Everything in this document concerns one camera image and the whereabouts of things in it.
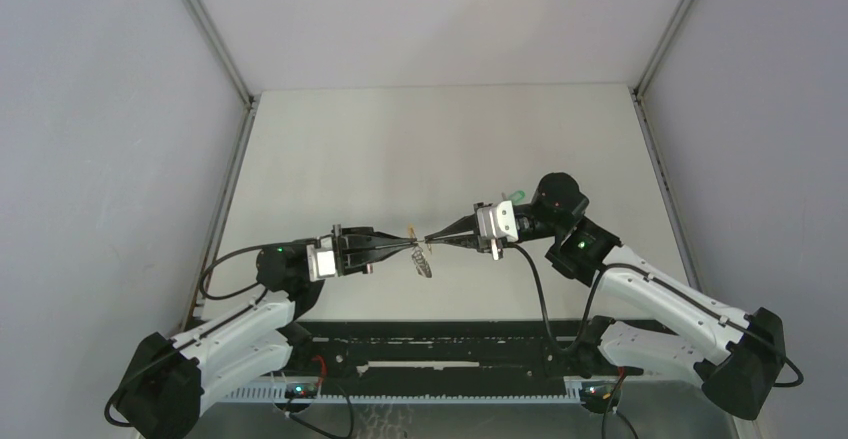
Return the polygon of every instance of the robotic arm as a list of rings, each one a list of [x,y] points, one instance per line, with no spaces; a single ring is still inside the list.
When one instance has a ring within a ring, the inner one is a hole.
[[[474,214],[423,242],[471,248],[499,260],[505,248],[553,238],[545,258],[567,278],[591,288],[584,321],[592,298],[601,292],[627,301],[677,334],[595,316],[561,349],[548,328],[554,350],[578,369],[608,362],[655,371],[701,387],[715,404],[743,419],[757,417],[773,386],[800,384],[800,374],[794,383],[775,384],[784,363],[798,372],[786,358],[779,317],[762,308],[746,314],[676,282],[585,217],[588,204],[571,176],[548,174],[530,204],[476,204]],[[107,403],[107,420],[132,425],[149,439],[184,437],[212,404],[258,376],[283,369],[297,354],[290,344],[298,335],[293,321],[315,305],[324,279],[368,274],[374,263],[407,249],[415,258],[419,242],[370,227],[335,226],[316,239],[263,247],[256,267],[265,291],[170,339],[158,333],[145,338]],[[265,297],[269,291],[285,291],[288,297],[270,301]],[[129,422],[113,419],[111,407]]]

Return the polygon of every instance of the green object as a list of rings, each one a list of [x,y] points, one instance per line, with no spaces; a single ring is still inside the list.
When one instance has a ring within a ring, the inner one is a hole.
[[[519,202],[523,201],[525,197],[526,196],[524,194],[524,191],[518,190],[518,191],[515,191],[512,194],[510,194],[509,197],[507,197],[507,199],[509,201],[511,201],[513,204],[518,204]]]

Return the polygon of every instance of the white table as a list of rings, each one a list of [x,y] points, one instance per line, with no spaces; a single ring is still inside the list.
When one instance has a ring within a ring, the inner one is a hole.
[[[685,281],[683,265],[624,85],[427,87],[262,94],[224,230],[221,254],[257,243],[315,237],[333,224],[419,237],[517,189],[529,200],[554,171],[577,179],[587,216],[648,261]],[[552,318],[579,318],[588,289],[554,271],[549,240],[526,245]],[[255,254],[222,264],[210,292],[255,280]],[[327,281],[311,320],[538,319],[530,269],[434,247],[433,278],[407,253],[372,275]],[[209,319],[244,298],[208,302]],[[598,296],[593,313],[644,314]]]

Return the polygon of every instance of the black cable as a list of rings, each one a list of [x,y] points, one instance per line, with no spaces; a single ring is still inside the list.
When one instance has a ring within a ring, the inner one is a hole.
[[[268,294],[268,289],[266,288],[262,292],[262,294],[260,294],[259,297],[256,299],[255,304],[258,304],[259,302],[261,302],[262,299],[264,299],[267,294]],[[221,321],[220,323],[216,324],[215,326],[209,328],[209,330],[204,331],[202,334],[200,334],[199,338],[203,339],[203,338],[209,336],[210,334],[217,331],[218,329],[226,326],[227,324],[229,324],[229,323],[233,322],[234,320],[238,319],[239,317],[243,316],[245,313],[247,313],[248,311],[250,311],[253,308],[254,308],[254,304],[248,304],[241,311],[237,312],[236,314],[233,314],[232,316],[228,317],[227,319],[225,319],[225,320]],[[167,354],[163,355],[159,359],[156,359],[155,361],[151,362],[150,364],[139,369],[138,371],[133,373],[133,375],[128,377],[126,380],[121,381],[121,384],[115,389],[115,392],[113,392],[112,395],[109,396],[109,400],[106,401],[106,407],[103,409],[103,417],[106,419],[106,422],[108,422],[109,424],[111,424],[115,427],[133,427],[132,424],[130,424],[128,422],[121,422],[121,421],[115,419],[114,417],[112,417],[111,408],[112,408],[113,405],[120,402],[121,396],[123,396],[123,394],[126,392],[123,389],[127,386],[127,384],[129,384],[132,381],[141,377],[142,374],[153,369],[154,367],[158,366],[159,364],[167,361],[168,359],[174,357],[175,355],[177,355],[178,353],[180,353],[181,351],[183,351],[187,347],[191,346],[192,344],[195,344],[196,342],[197,341],[195,339],[191,339],[190,341],[186,342],[182,346],[177,347],[177,348],[175,348],[171,351],[168,351]]]
[[[353,429],[354,429],[354,426],[355,426],[353,403],[350,402],[350,396],[347,394],[347,392],[345,392],[345,390],[341,386],[336,384],[336,387],[340,391],[342,391],[342,395],[344,396],[345,401],[347,402],[348,414],[350,415],[350,428],[348,429],[346,435],[338,436],[338,435],[333,434],[331,432],[327,432],[327,431],[319,428],[318,426],[315,426],[314,424],[306,422],[305,420],[295,416],[293,413],[288,412],[286,409],[288,409],[289,405],[291,405],[292,401],[294,401],[294,396],[289,398],[288,402],[286,402],[285,408],[283,409],[283,411],[286,413],[286,417],[288,417],[292,421],[300,424],[301,426],[309,429],[310,431],[317,432],[318,434],[321,434],[322,436],[324,436],[328,439],[350,439],[351,437],[353,437]]]
[[[644,271],[644,270],[642,270],[642,269],[640,269],[640,268],[638,268],[634,265],[625,264],[625,263],[610,264],[610,265],[607,266],[607,269],[629,269],[631,271],[634,271],[637,274],[640,274],[644,280],[650,280],[650,281],[656,282],[657,284],[659,284],[663,288],[667,289],[672,294],[680,297],[684,301],[688,302],[689,304],[691,304],[693,307],[700,310],[704,314],[712,317],[716,321],[719,321],[719,324],[722,324],[722,322],[721,322],[722,321],[722,315],[721,314],[711,310],[707,306],[705,306],[705,305],[701,304],[700,302],[696,301],[695,299],[689,297],[683,291],[677,289],[676,287],[665,282],[664,280],[662,280],[658,277],[655,277],[655,276],[652,277],[648,272],[646,272],[646,271]],[[744,335],[750,337],[751,339],[759,342],[760,345],[765,347],[770,353],[777,356],[778,359],[780,359],[787,366],[789,366],[789,368],[792,369],[792,372],[794,372],[795,375],[797,376],[796,379],[794,381],[791,381],[791,382],[776,382],[776,383],[774,383],[774,387],[784,387],[784,388],[798,387],[798,386],[800,386],[801,384],[804,383],[804,373],[801,372],[801,369],[798,368],[798,366],[796,366],[795,363],[792,362],[786,356],[786,353],[784,353],[784,352],[778,350],[776,347],[774,347],[774,344],[767,341],[765,338],[761,337],[759,334],[757,334],[755,332],[751,332],[748,329],[740,326],[739,324],[736,324],[733,321],[727,321],[724,324],[732,327],[733,329],[736,329],[737,331],[741,332],[742,334],[744,334]]]
[[[530,254],[518,244],[507,244],[506,247],[520,252],[521,255],[527,259],[527,263],[530,264],[530,270],[533,272],[533,280],[536,282],[536,292],[539,294],[539,309],[542,310],[542,322],[545,324],[545,332],[547,333],[548,341],[551,343],[551,348],[558,354],[565,355],[573,353],[580,337],[583,335],[586,323],[589,321],[589,312],[592,309],[592,301],[595,300],[595,292],[598,290],[598,285],[601,283],[601,278],[603,277],[605,270],[600,271],[597,279],[595,279],[595,282],[592,284],[592,288],[589,290],[589,297],[586,299],[586,307],[583,309],[583,318],[580,320],[580,325],[577,328],[577,335],[574,337],[574,341],[568,347],[563,348],[560,347],[559,343],[557,343],[556,336],[551,329],[551,321],[548,319],[548,306],[545,303],[545,293],[542,290],[542,280],[539,278],[539,271],[536,269],[536,263],[533,261],[533,258],[530,257]]]
[[[230,298],[238,296],[239,294],[244,294],[245,292],[253,289],[256,286],[258,286],[259,283],[255,282],[255,283],[253,283],[253,284],[251,284],[247,287],[239,289],[235,292],[231,292],[229,294],[224,294],[222,296],[213,296],[212,294],[209,294],[209,284],[207,283],[206,280],[208,279],[209,274],[212,273],[212,270],[215,269],[215,267],[219,266],[222,262],[226,261],[227,259],[231,259],[235,256],[245,254],[247,252],[258,251],[258,250],[264,249],[266,247],[290,247],[294,244],[295,243],[292,243],[292,242],[278,242],[278,243],[272,243],[272,244],[257,244],[255,246],[237,249],[233,252],[230,252],[229,254],[225,254],[225,255],[219,257],[218,259],[215,259],[212,262],[212,264],[209,264],[209,267],[207,267],[206,269],[203,270],[203,272],[200,273],[200,280],[198,281],[198,284],[197,284],[197,288],[200,291],[200,295],[203,296],[204,299],[209,300],[209,301],[223,301],[224,299],[230,299]]]
[[[624,384],[625,377],[627,377],[627,374],[622,372],[618,377],[618,381],[616,381],[615,386],[613,386],[612,392],[610,392],[610,400],[607,403],[607,408],[604,410],[604,415],[601,418],[601,439],[607,439],[607,415],[612,410],[612,403],[615,401],[615,395],[621,390],[621,385]]]
[[[626,417],[624,417],[624,414],[622,414],[619,410],[616,409],[615,415],[620,417],[621,420],[624,421],[625,424],[627,424],[627,428],[630,429],[630,433],[633,434],[633,439],[639,439],[639,434],[636,433],[636,428],[633,427],[633,424],[631,424]]]

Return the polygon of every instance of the gray floor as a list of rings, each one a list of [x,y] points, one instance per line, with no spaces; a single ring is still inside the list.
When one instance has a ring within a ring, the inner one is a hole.
[[[600,416],[577,405],[359,405],[358,439],[600,438]],[[642,439],[735,439],[732,422],[693,387],[626,384],[621,412]],[[314,405],[301,417],[330,432],[347,431],[347,406]],[[616,417],[607,418],[607,439],[631,438]],[[271,404],[218,404],[200,420],[191,439],[320,438]]]

